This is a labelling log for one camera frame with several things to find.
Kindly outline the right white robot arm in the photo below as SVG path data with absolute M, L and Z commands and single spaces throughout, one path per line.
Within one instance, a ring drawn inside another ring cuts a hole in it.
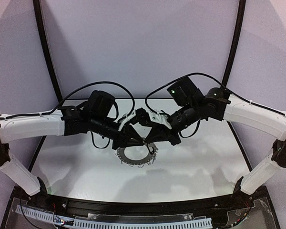
M 181 142 L 180 132 L 209 118 L 241 123 L 276 138 L 271 152 L 251 172 L 238 179 L 233 197 L 249 197 L 281 169 L 286 169 L 286 112 L 278 111 L 242 98 L 225 86 L 212 88 L 206 95 L 196 87 L 189 75 L 164 85 L 180 109 L 171 115 L 151 110 L 156 125 L 146 143 Z

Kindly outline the metal ring plate with keyrings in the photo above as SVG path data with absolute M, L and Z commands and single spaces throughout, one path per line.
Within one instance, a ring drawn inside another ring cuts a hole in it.
M 132 146 L 127 148 L 118 148 L 116 155 L 122 164 L 127 164 L 131 167 L 143 168 L 154 163 L 158 151 L 154 155 L 150 155 L 147 149 L 147 144 L 143 146 Z

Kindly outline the key with black tag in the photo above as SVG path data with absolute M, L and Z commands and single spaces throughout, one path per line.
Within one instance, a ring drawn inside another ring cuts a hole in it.
M 146 146 L 150 155 L 154 155 L 158 151 L 154 143 L 148 143 Z

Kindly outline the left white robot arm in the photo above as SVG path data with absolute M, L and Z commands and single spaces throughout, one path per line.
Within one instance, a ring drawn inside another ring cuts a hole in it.
M 93 132 L 112 140 L 113 149 L 142 146 L 143 139 L 132 126 L 125 128 L 108 117 L 115 97 L 95 90 L 78 106 L 61 106 L 51 114 L 28 114 L 9 118 L 0 114 L 0 171 L 29 196 L 47 196 L 41 178 L 34 176 L 13 154 L 9 143 L 32 137 L 70 136 Z

